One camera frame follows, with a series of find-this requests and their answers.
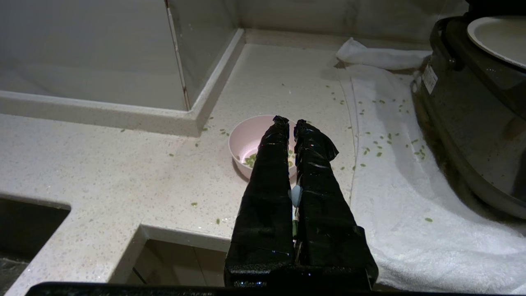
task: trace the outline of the speckled countertop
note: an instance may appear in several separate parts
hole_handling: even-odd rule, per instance
[[[334,54],[247,44],[199,138],[0,115],[0,193],[71,208],[7,295],[108,282],[141,226],[226,251],[247,182],[220,130],[252,116],[312,121],[340,150],[333,167],[350,196],[352,131]]]

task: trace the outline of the white plate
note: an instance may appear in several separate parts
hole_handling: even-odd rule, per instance
[[[487,53],[526,69],[526,16],[476,19],[468,25],[468,36]]]

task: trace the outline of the sink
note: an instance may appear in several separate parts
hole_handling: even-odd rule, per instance
[[[0,195],[0,295],[7,292],[68,214],[69,210]]]

